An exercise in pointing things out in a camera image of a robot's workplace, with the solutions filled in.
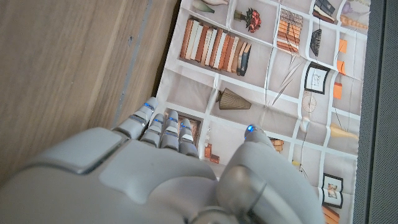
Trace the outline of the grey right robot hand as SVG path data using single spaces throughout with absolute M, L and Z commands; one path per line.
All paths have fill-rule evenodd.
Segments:
M 78 133 L 1 187 L 2 223 L 323 223 L 312 186 L 247 127 L 220 176 L 201 161 L 189 121 L 149 98 L 114 129 Z

